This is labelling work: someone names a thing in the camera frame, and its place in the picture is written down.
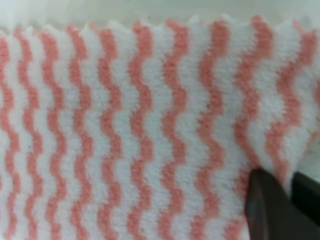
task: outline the towel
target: towel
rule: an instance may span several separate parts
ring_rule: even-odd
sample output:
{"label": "towel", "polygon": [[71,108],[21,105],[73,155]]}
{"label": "towel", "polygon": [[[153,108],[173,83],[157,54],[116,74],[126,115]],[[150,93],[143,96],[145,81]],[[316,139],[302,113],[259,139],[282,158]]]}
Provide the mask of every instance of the towel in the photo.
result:
{"label": "towel", "polygon": [[222,17],[0,32],[0,237],[249,240],[319,132],[320,34]]}

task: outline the fabric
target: fabric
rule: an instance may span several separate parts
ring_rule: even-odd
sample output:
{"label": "fabric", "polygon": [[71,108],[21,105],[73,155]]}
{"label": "fabric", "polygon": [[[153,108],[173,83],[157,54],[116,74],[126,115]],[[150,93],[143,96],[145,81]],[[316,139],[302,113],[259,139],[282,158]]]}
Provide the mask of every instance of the fabric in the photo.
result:
{"label": "fabric", "polygon": [[4,240],[249,240],[251,169],[290,192],[320,34],[192,18],[0,33]]}

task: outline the striped fabric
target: striped fabric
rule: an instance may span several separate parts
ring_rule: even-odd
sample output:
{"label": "striped fabric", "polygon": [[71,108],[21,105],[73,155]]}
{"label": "striped fabric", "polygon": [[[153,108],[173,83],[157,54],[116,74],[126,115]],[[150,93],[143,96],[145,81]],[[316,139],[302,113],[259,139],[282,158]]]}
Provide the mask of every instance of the striped fabric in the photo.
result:
{"label": "striped fabric", "polygon": [[249,240],[318,132],[320,33],[229,18],[0,32],[4,240]]}

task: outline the dark object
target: dark object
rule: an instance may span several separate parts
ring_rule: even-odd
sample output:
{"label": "dark object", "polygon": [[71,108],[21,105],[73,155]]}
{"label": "dark object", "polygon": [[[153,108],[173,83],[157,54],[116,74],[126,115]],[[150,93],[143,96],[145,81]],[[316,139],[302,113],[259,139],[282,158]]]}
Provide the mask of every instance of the dark object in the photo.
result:
{"label": "dark object", "polygon": [[320,184],[301,173],[292,181],[292,202],[320,226]]}
{"label": "dark object", "polygon": [[[301,186],[295,188],[302,194]],[[277,180],[261,169],[250,174],[245,215],[251,240],[320,240],[320,228],[291,203]]]}

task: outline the fleece fabric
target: fleece fabric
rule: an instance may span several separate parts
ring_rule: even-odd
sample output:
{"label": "fleece fabric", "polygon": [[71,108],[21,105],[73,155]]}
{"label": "fleece fabric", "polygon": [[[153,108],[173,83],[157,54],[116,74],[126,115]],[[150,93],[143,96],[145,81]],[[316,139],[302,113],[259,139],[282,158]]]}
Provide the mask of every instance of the fleece fabric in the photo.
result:
{"label": "fleece fabric", "polygon": [[320,33],[256,16],[0,32],[0,237],[249,240],[319,130]]}

